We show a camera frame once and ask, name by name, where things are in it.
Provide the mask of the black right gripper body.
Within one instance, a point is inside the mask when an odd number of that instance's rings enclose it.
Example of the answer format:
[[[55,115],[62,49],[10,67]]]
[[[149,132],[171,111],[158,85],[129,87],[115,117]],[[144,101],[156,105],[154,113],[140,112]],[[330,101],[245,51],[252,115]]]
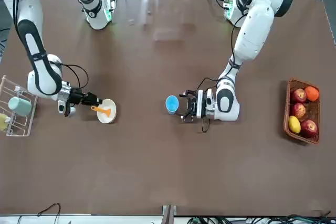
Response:
[[[80,88],[71,88],[70,89],[70,95],[67,99],[67,105],[68,106],[74,106],[81,102],[83,99],[84,93]]]

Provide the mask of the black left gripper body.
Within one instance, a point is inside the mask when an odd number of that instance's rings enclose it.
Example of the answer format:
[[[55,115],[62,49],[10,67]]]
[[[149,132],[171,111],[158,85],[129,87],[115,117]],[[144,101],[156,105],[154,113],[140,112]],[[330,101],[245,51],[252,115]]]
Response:
[[[197,114],[197,97],[194,95],[187,96],[187,110],[185,116],[196,116]]]

